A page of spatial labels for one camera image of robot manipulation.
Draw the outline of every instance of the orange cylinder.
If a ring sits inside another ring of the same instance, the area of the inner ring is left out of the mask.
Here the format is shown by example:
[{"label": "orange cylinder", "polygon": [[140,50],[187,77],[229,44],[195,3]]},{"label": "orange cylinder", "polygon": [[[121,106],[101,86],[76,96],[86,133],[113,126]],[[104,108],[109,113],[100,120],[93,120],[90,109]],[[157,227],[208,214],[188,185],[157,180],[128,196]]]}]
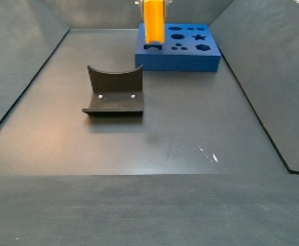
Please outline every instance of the orange cylinder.
[{"label": "orange cylinder", "polygon": [[144,0],[145,43],[164,42],[164,0]]}]

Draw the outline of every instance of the black curved holder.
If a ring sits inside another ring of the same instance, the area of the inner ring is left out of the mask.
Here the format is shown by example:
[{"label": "black curved holder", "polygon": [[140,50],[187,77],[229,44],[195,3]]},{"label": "black curved holder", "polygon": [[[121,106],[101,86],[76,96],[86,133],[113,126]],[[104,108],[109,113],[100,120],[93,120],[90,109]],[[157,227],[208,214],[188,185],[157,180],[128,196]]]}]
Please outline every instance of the black curved holder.
[{"label": "black curved holder", "polygon": [[139,113],[144,111],[143,67],[124,73],[107,73],[86,67],[92,99],[86,114]]}]

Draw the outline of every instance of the circular hole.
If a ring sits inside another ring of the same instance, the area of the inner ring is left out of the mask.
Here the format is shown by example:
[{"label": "circular hole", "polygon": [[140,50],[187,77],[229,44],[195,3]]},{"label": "circular hole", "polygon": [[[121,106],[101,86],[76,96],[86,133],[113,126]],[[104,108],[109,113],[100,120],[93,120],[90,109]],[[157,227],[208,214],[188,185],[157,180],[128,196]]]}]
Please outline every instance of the circular hole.
[{"label": "circular hole", "polygon": [[183,35],[171,35],[171,38],[172,39],[184,39],[184,36]]},{"label": "circular hole", "polygon": [[179,31],[179,30],[181,30],[183,28],[181,28],[181,27],[169,27],[168,29],[172,30],[172,31]]},{"label": "circular hole", "polygon": [[201,50],[201,51],[208,51],[208,50],[211,50],[211,47],[207,46],[207,45],[204,45],[204,44],[195,45],[195,48],[196,48],[197,50]]}]

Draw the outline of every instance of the blue foam block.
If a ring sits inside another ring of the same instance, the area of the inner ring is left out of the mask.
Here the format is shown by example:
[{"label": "blue foam block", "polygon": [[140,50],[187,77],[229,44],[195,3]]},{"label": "blue foam block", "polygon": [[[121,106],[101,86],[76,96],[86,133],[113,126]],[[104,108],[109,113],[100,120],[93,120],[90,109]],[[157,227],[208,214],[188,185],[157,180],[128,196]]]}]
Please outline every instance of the blue foam block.
[{"label": "blue foam block", "polygon": [[165,42],[145,46],[144,24],[139,27],[136,67],[147,71],[216,72],[220,53],[207,25],[165,24]]}]

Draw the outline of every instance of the gray wall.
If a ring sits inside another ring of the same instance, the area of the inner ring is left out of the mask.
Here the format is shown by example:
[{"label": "gray wall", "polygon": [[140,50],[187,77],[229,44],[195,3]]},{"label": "gray wall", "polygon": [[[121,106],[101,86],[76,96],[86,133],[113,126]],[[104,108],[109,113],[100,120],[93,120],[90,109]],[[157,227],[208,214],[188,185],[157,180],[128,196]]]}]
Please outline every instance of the gray wall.
[{"label": "gray wall", "polygon": [[0,120],[68,31],[36,0],[0,0]]},{"label": "gray wall", "polygon": [[[137,28],[133,0],[42,0],[70,28]],[[168,22],[211,24],[232,0],[175,0]]]},{"label": "gray wall", "polygon": [[299,172],[299,4],[236,0],[211,30],[286,164]]}]

